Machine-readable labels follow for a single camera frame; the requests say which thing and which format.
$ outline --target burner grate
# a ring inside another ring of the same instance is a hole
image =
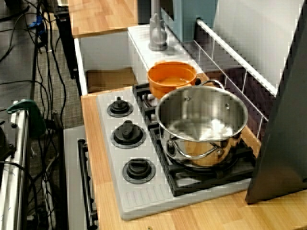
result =
[[[177,164],[168,158],[161,145],[159,124],[153,119],[155,108],[148,108],[142,99],[144,94],[150,92],[149,84],[133,86],[133,92],[150,131],[151,139],[173,196],[180,196],[218,185],[241,181],[252,176],[256,158],[253,155],[253,150],[244,141],[240,141],[237,147],[232,147],[227,157],[219,165],[211,168],[194,169]]]

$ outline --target orange pot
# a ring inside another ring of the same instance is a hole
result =
[[[184,86],[195,85],[196,70],[179,61],[160,61],[147,72],[150,92],[160,99],[165,94]]]

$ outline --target green clamp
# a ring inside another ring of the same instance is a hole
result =
[[[26,110],[30,115],[30,137],[38,138],[46,131],[46,124],[35,101],[23,99],[6,109],[8,114]]]

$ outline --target silver faucet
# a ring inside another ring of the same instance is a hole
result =
[[[149,22],[149,48],[152,51],[167,49],[167,33],[161,16],[161,0],[152,0],[152,17]]]

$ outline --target stovetop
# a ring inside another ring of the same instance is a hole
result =
[[[255,158],[252,150],[242,141],[239,148],[229,154],[235,157],[229,159],[225,168],[197,172],[177,165],[166,157],[159,140],[159,126],[154,118],[155,108],[148,107],[152,101],[149,104],[144,102],[145,93],[150,93],[148,84],[134,86],[132,90],[101,94],[96,100],[122,219],[136,219],[247,189]],[[125,117],[110,116],[108,107],[119,97],[134,109]],[[142,130],[146,137],[133,148],[120,148],[112,140],[119,130],[122,132],[119,136],[127,136],[129,132],[139,134]],[[150,170],[150,176],[142,184],[128,180],[126,171],[130,165],[131,172]]]

